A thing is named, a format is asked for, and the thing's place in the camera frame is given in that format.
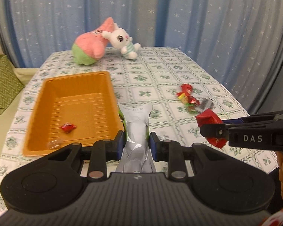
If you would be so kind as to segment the green floral tablecloth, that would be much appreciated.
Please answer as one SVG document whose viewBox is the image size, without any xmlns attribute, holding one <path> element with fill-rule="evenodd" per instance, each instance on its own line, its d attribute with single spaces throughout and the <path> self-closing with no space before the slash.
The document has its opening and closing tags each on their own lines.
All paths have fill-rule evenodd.
<svg viewBox="0 0 283 226">
<path fill-rule="evenodd" d="M 150 129 L 160 139 L 176 140 L 184 146 L 194 142 L 205 143 L 200 135 L 194 116 L 187 112 L 177 99 L 180 85 L 189 83 L 197 99 L 203 97 L 214 101 L 214 112 L 221 119 L 236 119 L 247 115 L 225 87 L 203 70 L 190 57 L 176 48 L 143 47 L 138 58 L 126 60 L 119 51 L 107 48 L 105 56 L 92 65 L 77 65 L 70 51 L 55 52 L 37 70 L 29 83 L 16 98 L 9 129 L 4 132 L 0 156 L 0 183 L 10 171 L 25 165 L 33 158 L 22 154 L 29 118 L 43 81 L 55 76 L 89 73 L 110 73 L 117 100 L 124 105 L 153 104 Z M 0 216 L 6 206 L 0 195 Z"/>
</svg>

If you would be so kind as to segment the blue star curtain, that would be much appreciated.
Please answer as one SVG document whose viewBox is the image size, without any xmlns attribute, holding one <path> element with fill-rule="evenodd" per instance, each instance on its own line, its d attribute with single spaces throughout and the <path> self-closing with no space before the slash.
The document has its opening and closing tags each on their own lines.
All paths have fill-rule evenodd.
<svg viewBox="0 0 283 226">
<path fill-rule="evenodd" d="M 37 68 L 108 17 L 143 46 L 179 48 L 249 113 L 283 110 L 283 0 L 0 0 L 0 43 Z"/>
</svg>

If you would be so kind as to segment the silver green snack bag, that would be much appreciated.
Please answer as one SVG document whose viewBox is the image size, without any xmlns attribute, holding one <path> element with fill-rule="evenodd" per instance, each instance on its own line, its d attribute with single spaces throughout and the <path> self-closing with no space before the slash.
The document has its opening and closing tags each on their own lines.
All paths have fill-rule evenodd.
<svg viewBox="0 0 283 226">
<path fill-rule="evenodd" d="M 118 105 L 126 132 L 126 144 L 116 168 L 117 173 L 154 173 L 156 171 L 149 148 L 149 118 L 153 105 L 138 107 Z"/>
</svg>

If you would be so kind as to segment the yellow candy wrapper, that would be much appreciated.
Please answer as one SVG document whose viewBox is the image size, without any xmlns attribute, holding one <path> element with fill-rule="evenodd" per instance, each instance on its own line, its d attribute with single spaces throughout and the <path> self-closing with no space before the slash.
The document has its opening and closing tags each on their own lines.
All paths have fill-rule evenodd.
<svg viewBox="0 0 283 226">
<path fill-rule="evenodd" d="M 184 92 L 177 93 L 177 97 L 184 105 L 189 103 L 189 96 L 187 96 Z"/>
</svg>

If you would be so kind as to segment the orange plastic tray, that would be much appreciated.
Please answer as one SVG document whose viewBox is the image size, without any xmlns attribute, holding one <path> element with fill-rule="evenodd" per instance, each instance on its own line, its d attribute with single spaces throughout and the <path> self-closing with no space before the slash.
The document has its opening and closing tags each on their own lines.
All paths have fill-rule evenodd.
<svg viewBox="0 0 283 226">
<path fill-rule="evenodd" d="M 65 134 L 60 126 L 77 126 Z M 25 156 L 53 152 L 49 141 L 63 139 L 62 146 L 78 142 L 92 146 L 102 139 L 114 139 L 123 124 L 118 115 L 110 74 L 107 71 L 48 78 L 38 94 L 23 145 Z"/>
</svg>

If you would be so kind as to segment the green zigzag cushion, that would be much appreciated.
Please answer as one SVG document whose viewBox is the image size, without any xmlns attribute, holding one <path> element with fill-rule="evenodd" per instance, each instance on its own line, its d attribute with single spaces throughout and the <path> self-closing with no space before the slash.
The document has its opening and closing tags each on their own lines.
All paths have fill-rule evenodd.
<svg viewBox="0 0 283 226">
<path fill-rule="evenodd" d="M 9 107 L 24 85 L 14 73 L 6 55 L 0 54 L 0 115 Z"/>
</svg>

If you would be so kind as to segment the pink green star plush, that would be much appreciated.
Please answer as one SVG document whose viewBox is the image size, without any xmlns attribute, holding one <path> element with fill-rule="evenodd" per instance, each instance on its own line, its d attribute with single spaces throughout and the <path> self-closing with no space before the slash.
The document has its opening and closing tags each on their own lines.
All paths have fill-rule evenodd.
<svg viewBox="0 0 283 226">
<path fill-rule="evenodd" d="M 76 64 L 91 65 L 104 56 L 109 41 L 102 36 L 102 32 L 113 32 L 113 23 L 113 18 L 108 17 L 97 29 L 75 39 L 71 50 Z"/>
</svg>

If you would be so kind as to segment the small red candy packet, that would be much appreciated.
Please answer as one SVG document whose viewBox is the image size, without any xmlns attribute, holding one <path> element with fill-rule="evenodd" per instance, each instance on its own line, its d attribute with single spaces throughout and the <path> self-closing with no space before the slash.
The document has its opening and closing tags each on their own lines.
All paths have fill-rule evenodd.
<svg viewBox="0 0 283 226">
<path fill-rule="evenodd" d="M 76 125 L 71 124 L 69 122 L 63 124 L 60 126 L 60 129 L 63 131 L 63 133 L 68 134 L 71 133 L 73 130 L 75 130 L 77 128 Z"/>
</svg>

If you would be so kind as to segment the large red snack packet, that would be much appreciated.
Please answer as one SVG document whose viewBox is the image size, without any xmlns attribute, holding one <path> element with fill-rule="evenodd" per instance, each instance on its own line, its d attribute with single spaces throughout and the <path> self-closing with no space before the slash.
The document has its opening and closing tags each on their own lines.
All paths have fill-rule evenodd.
<svg viewBox="0 0 283 226">
<path fill-rule="evenodd" d="M 216 148 L 222 149 L 227 143 L 225 123 L 211 109 L 196 116 L 200 134 Z"/>
</svg>

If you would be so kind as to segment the red snack packet white label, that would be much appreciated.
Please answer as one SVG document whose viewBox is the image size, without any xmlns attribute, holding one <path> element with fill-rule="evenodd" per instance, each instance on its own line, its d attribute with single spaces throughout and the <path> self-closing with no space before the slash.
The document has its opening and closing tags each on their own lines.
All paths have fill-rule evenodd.
<svg viewBox="0 0 283 226">
<path fill-rule="evenodd" d="M 180 92 L 177 92 L 177 96 L 181 96 L 182 94 L 186 96 L 191 96 L 193 91 L 193 87 L 190 84 L 184 83 L 180 86 Z"/>
</svg>

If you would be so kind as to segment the clear candy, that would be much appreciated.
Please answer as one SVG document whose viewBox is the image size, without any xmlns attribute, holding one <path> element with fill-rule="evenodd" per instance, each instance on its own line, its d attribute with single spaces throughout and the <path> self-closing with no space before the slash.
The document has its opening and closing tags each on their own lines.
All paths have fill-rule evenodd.
<svg viewBox="0 0 283 226">
<path fill-rule="evenodd" d="M 64 140 L 59 138 L 59 139 L 55 139 L 55 140 L 52 140 L 52 141 L 49 141 L 48 144 L 47 144 L 47 147 L 48 149 L 50 150 L 55 150 L 55 149 L 58 149 L 62 146 Z"/>
</svg>

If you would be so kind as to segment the white bunny plush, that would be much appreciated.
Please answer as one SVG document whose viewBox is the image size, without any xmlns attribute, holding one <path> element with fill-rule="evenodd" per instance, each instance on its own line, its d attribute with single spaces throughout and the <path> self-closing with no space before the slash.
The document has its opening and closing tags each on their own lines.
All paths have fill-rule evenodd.
<svg viewBox="0 0 283 226">
<path fill-rule="evenodd" d="M 118 27 L 117 23 L 114 22 L 113 26 L 112 32 L 102 31 L 103 38 L 107 39 L 112 47 L 119 50 L 125 59 L 136 59 L 141 44 L 133 43 L 133 38 L 124 29 Z"/>
</svg>

